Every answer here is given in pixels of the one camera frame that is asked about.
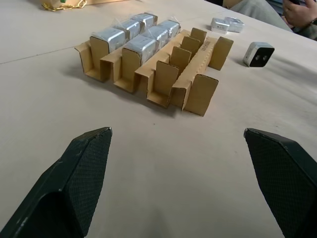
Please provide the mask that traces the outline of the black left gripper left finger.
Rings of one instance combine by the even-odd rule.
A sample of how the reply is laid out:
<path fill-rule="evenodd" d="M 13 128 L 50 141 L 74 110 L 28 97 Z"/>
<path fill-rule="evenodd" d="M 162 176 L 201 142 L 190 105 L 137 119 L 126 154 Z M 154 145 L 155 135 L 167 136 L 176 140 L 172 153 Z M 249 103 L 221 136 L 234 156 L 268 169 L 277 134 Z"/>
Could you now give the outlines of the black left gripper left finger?
<path fill-rule="evenodd" d="M 84 238 L 103 187 L 112 129 L 74 138 L 38 178 L 0 232 L 2 238 Z"/>

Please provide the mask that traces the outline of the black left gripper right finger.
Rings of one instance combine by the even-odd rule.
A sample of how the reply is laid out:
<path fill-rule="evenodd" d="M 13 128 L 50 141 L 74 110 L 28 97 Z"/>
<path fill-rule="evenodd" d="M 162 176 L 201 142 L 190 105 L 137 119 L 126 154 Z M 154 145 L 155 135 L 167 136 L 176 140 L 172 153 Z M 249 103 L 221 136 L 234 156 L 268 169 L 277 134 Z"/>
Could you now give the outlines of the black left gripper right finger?
<path fill-rule="evenodd" d="M 244 131 L 259 188 L 286 238 L 317 236 L 317 163 L 296 141 Z"/>

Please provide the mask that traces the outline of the person's bare hand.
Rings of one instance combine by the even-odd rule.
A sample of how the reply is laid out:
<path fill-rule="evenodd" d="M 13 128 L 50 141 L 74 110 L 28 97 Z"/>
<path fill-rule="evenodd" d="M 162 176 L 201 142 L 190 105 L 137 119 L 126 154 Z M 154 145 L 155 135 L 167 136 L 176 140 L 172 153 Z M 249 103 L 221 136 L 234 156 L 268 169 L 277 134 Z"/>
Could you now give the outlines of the person's bare hand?
<path fill-rule="evenodd" d="M 290 0 L 283 1 L 283 14 L 287 22 L 294 27 L 305 27 L 317 19 L 317 3 L 306 0 L 306 5 L 297 5 Z"/>

